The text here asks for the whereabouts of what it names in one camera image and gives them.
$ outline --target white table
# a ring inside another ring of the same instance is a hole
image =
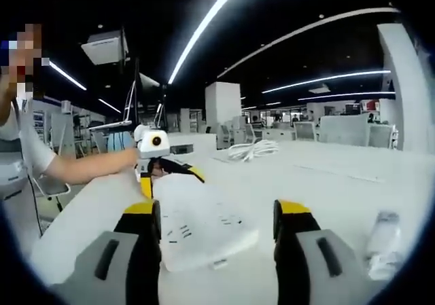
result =
[[[276,304],[273,201],[310,207],[322,228],[335,231],[357,255],[380,210],[402,221],[403,251],[411,249],[432,200],[435,159],[389,149],[281,142],[278,154],[252,163],[226,163],[204,155],[189,160],[208,183],[233,196],[260,231],[256,247],[220,270],[160,271],[161,304]],[[226,151],[218,151],[224,158]],[[48,285],[63,282],[77,255],[102,231],[113,230],[123,210],[143,200],[131,172],[95,179],[56,218],[36,244],[31,263]]]

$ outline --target white cable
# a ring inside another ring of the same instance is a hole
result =
[[[228,149],[230,160],[251,161],[254,158],[268,156],[279,151],[275,141],[261,140],[254,144],[236,144]]]

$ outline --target ceiling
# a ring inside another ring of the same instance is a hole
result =
[[[216,0],[43,0],[26,5],[26,19],[41,22],[43,55],[87,87],[80,90],[50,67],[36,84],[47,96],[105,115],[123,109],[133,80],[135,57],[140,71],[165,84],[187,42]],[[238,60],[300,27],[344,12],[389,7],[392,0],[229,0],[205,29],[175,81],[167,90],[169,109],[205,106],[204,89]],[[10,27],[17,27],[12,14]],[[261,91],[308,79],[383,68],[376,24],[399,21],[393,13],[354,16],[319,26],[250,58],[219,78],[241,84],[245,107],[281,101],[297,105],[321,84],[270,94]],[[95,66],[81,49],[88,36],[124,27],[130,61]],[[382,77],[326,82],[332,92],[379,91]],[[154,97],[141,93],[144,104]]]

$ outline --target projector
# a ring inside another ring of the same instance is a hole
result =
[[[119,62],[128,53],[127,41],[121,30],[91,35],[82,49],[94,65]]]

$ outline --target white pillar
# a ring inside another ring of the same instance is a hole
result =
[[[240,84],[215,82],[205,88],[205,115],[208,126],[241,116]]]
[[[433,152],[430,91],[414,45],[401,24],[380,24],[378,30],[396,91],[398,149]]]
[[[180,109],[179,131],[181,133],[190,133],[190,109],[189,108]]]

